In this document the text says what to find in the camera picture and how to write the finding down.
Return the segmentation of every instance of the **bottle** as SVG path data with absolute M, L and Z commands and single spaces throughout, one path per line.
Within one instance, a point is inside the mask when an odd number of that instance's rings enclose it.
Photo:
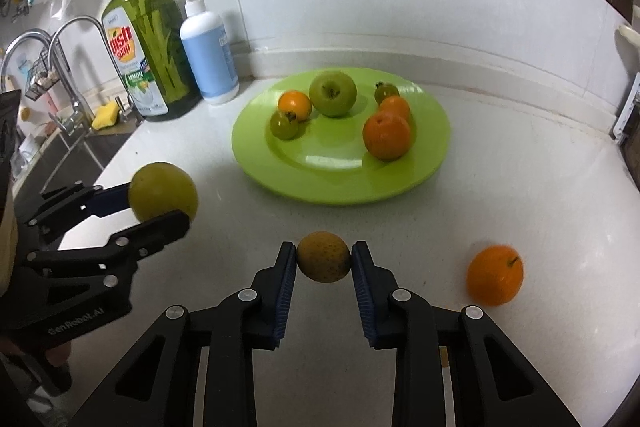
M 180 41 L 174 0 L 111 0 L 102 24 L 125 87 L 150 121 L 184 115 L 201 99 Z
M 220 15 L 207 11 L 203 0 L 187 0 L 187 20 L 180 38 L 205 102 L 228 102 L 238 93 L 238 74 Z

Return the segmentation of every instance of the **kitchen sink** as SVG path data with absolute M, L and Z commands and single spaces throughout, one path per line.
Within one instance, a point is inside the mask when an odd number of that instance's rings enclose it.
M 77 181 L 93 185 L 135 129 L 134 123 L 118 124 L 107 132 L 75 139 L 69 145 L 69 139 L 62 134 L 50 138 L 15 195 L 18 218 L 33 213 L 42 203 L 42 194 Z

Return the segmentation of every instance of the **green dish soap bottle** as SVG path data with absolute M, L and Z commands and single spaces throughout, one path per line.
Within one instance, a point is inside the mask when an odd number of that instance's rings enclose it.
M 102 24 L 125 87 L 150 121 L 184 115 L 201 99 L 180 40 L 174 0 L 112 0 Z

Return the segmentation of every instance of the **wall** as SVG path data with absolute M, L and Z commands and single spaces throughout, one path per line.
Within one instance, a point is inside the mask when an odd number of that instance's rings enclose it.
M 68 16 L 99 17 L 107 2 L 73 0 Z M 206 2 L 222 14 L 245 75 L 369 65 L 563 114 L 572 105 L 577 112 L 571 118 L 607 128 L 638 70 L 638 53 L 616 32 L 623 18 L 604 0 Z M 35 7 L 17 25 L 0 26 L 0 43 L 22 28 L 54 30 L 59 24 Z M 63 44 L 82 90 L 95 92 L 115 78 L 94 29 L 76 26 Z M 457 63 L 489 69 L 452 74 Z M 529 84 L 517 83 L 520 78 Z M 585 108 L 599 112 L 597 124 L 575 116 Z

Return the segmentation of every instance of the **green apple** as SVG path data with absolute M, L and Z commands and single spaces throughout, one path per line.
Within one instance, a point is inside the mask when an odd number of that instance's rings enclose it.
M 355 82 L 341 71 L 323 71 L 309 87 L 309 98 L 313 106 L 321 114 L 331 118 L 347 114 L 357 97 Z

